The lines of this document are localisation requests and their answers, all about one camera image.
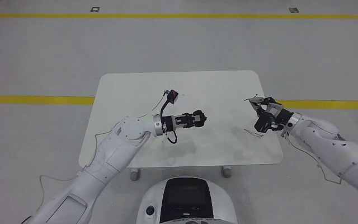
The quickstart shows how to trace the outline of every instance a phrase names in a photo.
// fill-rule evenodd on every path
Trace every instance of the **cable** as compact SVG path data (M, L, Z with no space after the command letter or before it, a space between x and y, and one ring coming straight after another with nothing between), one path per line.
M162 108L161 108L161 121L162 121L162 126L164 125L164 122L163 122L163 111L164 111L164 109L166 108L166 106L168 105L168 103L169 103L169 101L167 100L167 101L163 104L163 106L162 106Z
M163 94L161 100L160 100L159 103L152 109L152 111L155 110L155 109L157 108L157 106L162 102L162 100L163 100L165 94L166 94L166 93Z
M257 94L256 94L253 98L255 98L256 96L257 96ZM246 100L249 100L249 99L251 99L251 98L247 98ZM245 102L246 100L244 100L244 102Z
M169 137L167 137L168 141L170 141L171 144L177 143L177 140L178 140L178 138L177 138L177 133L175 133L175 130L173 130L173 133L174 133L174 136L175 136L175 141L174 141L174 142L173 142L172 140L170 140Z
M40 206L38 207L38 209L36 210L36 212L40 210L42 204L44 203L45 190L44 190L43 181L42 181L42 178L43 178L43 177L49 178L49 179L53 179L53 180L58 180L58 181L69 181L69 180L73 180L73 179L75 179L76 177L78 177L79 174L77 174L76 176L74 176L74 177L72 177L72 178L69 178L69 179L58 179L58 178L53 178L52 176L40 175L40 185L41 185L41 191L42 191L42 193L43 193L43 196L42 196L42 199L41 199Z
M23 220L23 221L21 222L21 224L24 224L29 218L32 218L32 216L28 216L28 218L26 218L25 220Z
M263 137L263 134L258 134L258 133L255 133L255 132L251 132L250 130L248 130L246 128L244 128L244 130L247 131L250 135L255 136L257 138Z
M155 109L157 108L157 106L162 102L162 100L163 100L165 94L166 94L166 93L163 94L161 100L160 100L159 103L152 109L152 111L155 110ZM117 126L117 124L119 124L119 123L120 123L120 122L117 122L117 123L113 126L113 128L111 128L111 130L108 131L108 132L103 132L103 133L95 134L95 140L96 140L95 153L94 153L94 155L93 155L93 157L92 157L91 162L90 162L89 164L85 165L84 168L79 172L79 174L82 173L85 168L90 167L90 165L91 165L91 164L93 163L93 161L95 160L95 157L96 157L96 154L97 154L97 149L98 149L98 139L97 139L97 136L100 136L100 135L102 135L102 134L108 134L108 133L110 133L110 132ZM176 143L176 142L177 142L177 136L176 136L176 133L175 133L175 132L174 132L174 134L175 134L175 143ZM76 176L74 176L74 177L72 177L72 178L69 178L69 179L58 179L58 178L53 178L52 176L40 175L39 179L40 179L40 185L41 185L41 191L42 191L42 199L41 199L40 206L37 208L36 212L40 210L42 204L44 203L44 198L45 198L45 190L44 190L44 186L43 186L43 182L42 182L42 177L46 177L46 178L53 179L53 180L58 180L58 181L70 181L70 180L74 180L76 177L78 177L79 174L77 174ZM22 224L23 224L24 222L26 222L26 220L28 220L28 219L31 218L31 217L32 217L32 216L29 216L27 219L25 219L25 220L22 222Z
M314 156L312 156L311 154L309 154L308 152L303 151L303 150L301 150L300 148L294 146L294 145L292 144L291 140L290 140L289 137L288 137L288 131L287 131L286 127L285 127L283 124L280 124L280 125L283 126L284 129L285 129L283 135L284 135L285 139L288 141L288 143L289 143L290 145L292 145L294 148L296 148L297 150L300 150L301 152L306 153L308 156L310 156L312 159L314 159L314 160L316 161L317 167L322 170L324 180L326 180L326 181L328 181L328 182L335 183L335 184L342 184L342 178L340 178L340 181L339 181L339 182L336 182L336 181L334 181L334 180L328 180L328 179L326 178L326 174L324 173L324 170L323 170L323 168L322 168L321 163L320 163L316 158L314 158Z

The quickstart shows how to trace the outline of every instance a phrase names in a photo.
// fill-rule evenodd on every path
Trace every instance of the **table leg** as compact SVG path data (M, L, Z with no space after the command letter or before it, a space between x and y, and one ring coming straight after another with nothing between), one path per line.
M231 166L221 166L222 176L225 178L231 177Z
M137 181L140 178L140 168L130 169L130 180Z

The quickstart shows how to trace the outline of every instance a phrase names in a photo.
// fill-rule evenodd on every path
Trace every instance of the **yellow stripe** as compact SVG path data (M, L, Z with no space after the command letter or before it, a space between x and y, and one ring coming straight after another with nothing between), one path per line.
M81 96L0 96L0 104L93 105L94 97Z
M358 101L338 100L278 100L285 108L358 110Z
M87 96L0 96L0 104L93 105L94 97ZM358 110L358 101L278 100L288 109Z
M270 20L357 20L339 14L0 14L0 18L226 18Z

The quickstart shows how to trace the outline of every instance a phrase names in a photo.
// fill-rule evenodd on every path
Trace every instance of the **table top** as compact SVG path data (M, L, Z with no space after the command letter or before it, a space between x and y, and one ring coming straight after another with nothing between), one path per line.
M83 167L95 152L95 134L109 131L127 115L159 114L164 90L179 97L163 115L202 110L208 117L201 128L177 129L178 142L154 138L138 152L128 167L179 167L277 164L282 161L278 136L255 131L256 112L247 98L263 96L260 80L252 71L157 72L106 74L98 86L83 140L79 164ZM98 136L98 142L105 135Z

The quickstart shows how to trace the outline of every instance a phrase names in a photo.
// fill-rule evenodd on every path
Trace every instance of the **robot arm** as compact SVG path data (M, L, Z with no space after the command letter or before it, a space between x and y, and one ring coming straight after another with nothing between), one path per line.
M299 145L314 153L334 174L358 189L358 144L346 141L328 121L285 110L273 98L249 99L258 121L255 129L266 133L285 129Z
M89 223L98 196L130 164L150 134L157 137L174 131L185 126L184 119L187 119L186 127L200 127L206 117L200 110L180 116L155 115L147 122L125 117L100 143L92 162L75 181L39 210L29 223Z

